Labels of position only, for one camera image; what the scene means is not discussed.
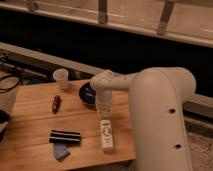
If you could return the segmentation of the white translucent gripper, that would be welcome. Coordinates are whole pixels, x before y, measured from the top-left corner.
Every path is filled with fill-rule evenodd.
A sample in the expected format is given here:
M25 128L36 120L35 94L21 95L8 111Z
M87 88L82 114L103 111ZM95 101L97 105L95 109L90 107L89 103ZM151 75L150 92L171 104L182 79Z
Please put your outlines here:
M110 116L112 113L112 103L111 102L97 103L96 109L102 120L110 119Z

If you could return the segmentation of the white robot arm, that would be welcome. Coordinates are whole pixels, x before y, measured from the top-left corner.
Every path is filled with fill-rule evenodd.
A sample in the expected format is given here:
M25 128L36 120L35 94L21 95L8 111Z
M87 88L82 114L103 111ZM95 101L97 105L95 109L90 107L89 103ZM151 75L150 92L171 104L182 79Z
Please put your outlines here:
M90 85L100 110L114 90L128 93L137 171L193 171L182 108L196 89L189 70L152 67L121 76L106 70Z

